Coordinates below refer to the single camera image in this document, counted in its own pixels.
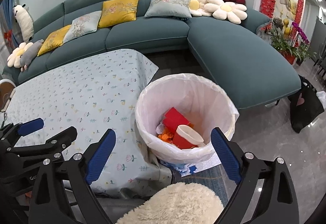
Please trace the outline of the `light grey cushion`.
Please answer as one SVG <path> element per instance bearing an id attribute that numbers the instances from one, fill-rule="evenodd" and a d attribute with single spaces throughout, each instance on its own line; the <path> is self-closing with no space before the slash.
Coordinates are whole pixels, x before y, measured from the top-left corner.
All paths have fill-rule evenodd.
<path id="1" fill-rule="evenodd" d="M 75 18 L 63 39 L 63 43 L 96 32 L 101 16 L 102 11 L 95 11 Z"/>
<path id="2" fill-rule="evenodd" d="M 151 0 L 145 17 L 191 18 L 189 0 Z"/>

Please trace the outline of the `red white paper cup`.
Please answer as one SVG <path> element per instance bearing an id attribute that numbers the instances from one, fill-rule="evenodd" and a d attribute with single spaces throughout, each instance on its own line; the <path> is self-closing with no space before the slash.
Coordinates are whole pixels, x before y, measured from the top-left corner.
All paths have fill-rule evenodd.
<path id="1" fill-rule="evenodd" d="M 177 127 L 172 143 L 179 149 L 204 147 L 203 137 L 190 126 L 181 124 Z"/>

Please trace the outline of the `light grey cushion centre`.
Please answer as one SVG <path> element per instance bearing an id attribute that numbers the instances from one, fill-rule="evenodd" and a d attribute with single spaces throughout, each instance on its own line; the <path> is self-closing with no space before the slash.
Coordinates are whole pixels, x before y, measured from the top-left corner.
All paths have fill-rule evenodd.
<path id="1" fill-rule="evenodd" d="M 96 32 L 101 16 L 102 11 L 95 11 L 75 18 L 63 39 L 63 43 Z"/>

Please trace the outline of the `light grey cushion right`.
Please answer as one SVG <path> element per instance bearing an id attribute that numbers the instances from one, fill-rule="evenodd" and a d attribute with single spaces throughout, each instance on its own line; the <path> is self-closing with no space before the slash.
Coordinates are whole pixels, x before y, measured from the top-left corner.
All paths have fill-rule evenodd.
<path id="1" fill-rule="evenodd" d="M 189 0 L 151 0 L 145 17 L 191 18 Z"/>

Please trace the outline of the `black bag on floor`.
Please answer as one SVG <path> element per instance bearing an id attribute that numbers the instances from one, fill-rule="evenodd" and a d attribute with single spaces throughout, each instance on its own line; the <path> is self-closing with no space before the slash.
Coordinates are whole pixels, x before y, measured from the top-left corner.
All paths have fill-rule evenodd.
<path id="1" fill-rule="evenodd" d="M 317 97 L 316 88 L 303 76 L 300 76 L 301 88 L 288 97 L 290 101 L 290 122 L 296 133 L 316 119 L 324 108 Z"/>

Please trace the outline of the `potted flowers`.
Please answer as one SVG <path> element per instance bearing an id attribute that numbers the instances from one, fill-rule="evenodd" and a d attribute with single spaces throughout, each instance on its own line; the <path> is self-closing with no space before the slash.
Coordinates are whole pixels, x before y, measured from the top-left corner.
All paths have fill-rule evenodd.
<path id="1" fill-rule="evenodd" d="M 306 58 L 315 58 L 316 52 L 312 52 L 308 37 L 295 21 L 284 21 L 281 18 L 273 18 L 272 25 L 265 33 L 270 37 L 270 44 L 274 47 L 290 65 L 297 62 L 299 65 Z"/>

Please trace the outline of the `grey plush toy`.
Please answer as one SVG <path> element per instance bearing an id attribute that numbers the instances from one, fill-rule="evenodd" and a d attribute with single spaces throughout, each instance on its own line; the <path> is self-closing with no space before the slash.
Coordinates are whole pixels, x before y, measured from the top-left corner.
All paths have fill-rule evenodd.
<path id="1" fill-rule="evenodd" d="M 35 43 L 29 43 L 29 48 L 20 57 L 21 71 L 25 71 L 28 69 L 28 66 L 31 64 L 32 60 L 37 56 L 43 43 L 43 39 L 40 39 Z"/>

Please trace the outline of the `dark green sectional sofa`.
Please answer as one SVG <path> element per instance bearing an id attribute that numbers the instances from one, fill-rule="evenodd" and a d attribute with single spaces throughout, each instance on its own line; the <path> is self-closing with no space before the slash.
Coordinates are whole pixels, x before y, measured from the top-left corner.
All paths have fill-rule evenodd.
<path id="1" fill-rule="evenodd" d="M 34 39 L 47 36 L 107 0 L 65 0 L 34 22 Z M 268 16 L 248 9 L 241 24 L 212 17 L 145 17 L 151 0 L 139 0 L 135 21 L 101 28 L 74 39 L 32 61 L 27 71 L 5 67 L 3 74 L 22 84 L 62 65 L 116 49 L 143 54 L 171 50 L 192 52 L 212 81 L 220 85 L 238 109 L 268 104 L 301 88 L 293 66 L 258 32 L 271 23 Z"/>

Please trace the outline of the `brown round stool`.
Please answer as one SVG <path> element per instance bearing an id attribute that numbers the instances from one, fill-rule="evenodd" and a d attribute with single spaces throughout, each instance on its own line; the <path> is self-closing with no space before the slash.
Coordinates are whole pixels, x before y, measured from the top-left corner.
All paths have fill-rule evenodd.
<path id="1" fill-rule="evenodd" d="M 16 85 L 9 79 L 1 79 L 0 81 L 0 107 L 1 112 L 4 112 L 15 93 Z"/>

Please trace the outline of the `yellow cushion centre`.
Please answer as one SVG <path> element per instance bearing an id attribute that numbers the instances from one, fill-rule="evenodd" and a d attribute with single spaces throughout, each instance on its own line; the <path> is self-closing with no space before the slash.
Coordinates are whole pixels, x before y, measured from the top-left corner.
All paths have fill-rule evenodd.
<path id="1" fill-rule="evenodd" d="M 102 4 L 98 28 L 112 27 L 137 19 L 139 0 L 108 0 Z"/>

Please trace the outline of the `floral light blue tablecloth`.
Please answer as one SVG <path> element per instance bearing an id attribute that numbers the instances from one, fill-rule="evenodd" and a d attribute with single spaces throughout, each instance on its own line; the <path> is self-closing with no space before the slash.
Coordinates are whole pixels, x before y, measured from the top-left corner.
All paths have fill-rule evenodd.
<path id="1" fill-rule="evenodd" d="M 4 120 L 43 119 L 43 129 L 18 140 L 19 147 L 42 144 L 75 127 L 77 138 L 62 152 L 65 159 L 83 153 L 106 130 L 114 130 L 116 145 L 91 188 L 115 197 L 124 191 L 151 196 L 171 183 L 172 174 L 148 151 L 134 109 L 157 70 L 147 57 L 131 49 L 78 60 L 19 85 Z"/>

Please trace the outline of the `daisy flower pillow left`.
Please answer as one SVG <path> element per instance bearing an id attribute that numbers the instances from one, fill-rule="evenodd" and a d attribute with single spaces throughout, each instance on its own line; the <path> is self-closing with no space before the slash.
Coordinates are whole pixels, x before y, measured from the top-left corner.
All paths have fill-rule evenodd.
<path id="1" fill-rule="evenodd" d="M 12 51 L 12 53 L 7 58 L 7 66 L 9 68 L 15 67 L 15 68 L 21 68 L 20 65 L 20 58 L 21 56 L 33 45 L 33 42 L 22 42 L 20 45 Z"/>

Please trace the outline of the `red paper box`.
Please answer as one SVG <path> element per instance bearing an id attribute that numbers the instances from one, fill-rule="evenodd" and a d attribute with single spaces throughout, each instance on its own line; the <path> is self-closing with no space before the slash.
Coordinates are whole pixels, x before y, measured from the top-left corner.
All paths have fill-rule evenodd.
<path id="1" fill-rule="evenodd" d="M 167 111 L 162 122 L 170 133 L 175 133 L 179 125 L 192 126 L 191 122 L 175 108 Z"/>

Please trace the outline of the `yellow cushion left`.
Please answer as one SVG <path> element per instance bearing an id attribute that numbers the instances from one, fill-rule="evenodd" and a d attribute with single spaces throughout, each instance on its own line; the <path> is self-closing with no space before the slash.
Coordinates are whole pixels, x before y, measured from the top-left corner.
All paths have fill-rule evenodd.
<path id="1" fill-rule="evenodd" d="M 39 57 L 47 52 L 53 51 L 54 49 L 62 46 L 64 37 L 66 36 L 66 33 L 69 31 L 70 27 L 71 25 L 69 24 L 61 29 L 50 33 L 41 48 L 39 49 L 37 56 Z"/>

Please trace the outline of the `white plush toy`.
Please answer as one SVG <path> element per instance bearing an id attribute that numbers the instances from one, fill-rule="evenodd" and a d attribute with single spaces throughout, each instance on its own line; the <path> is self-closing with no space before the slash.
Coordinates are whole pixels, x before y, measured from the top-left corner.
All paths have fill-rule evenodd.
<path id="1" fill-rule="evenodd" d="M 13 7 L 13 14 L 15 20 L 20 26 L 24 42 L 29 42 L 33 38 L 34 27 L 33 20 L 29 15 L 28 11 L 25 9 L 25 5 L 15 5 Z"/>

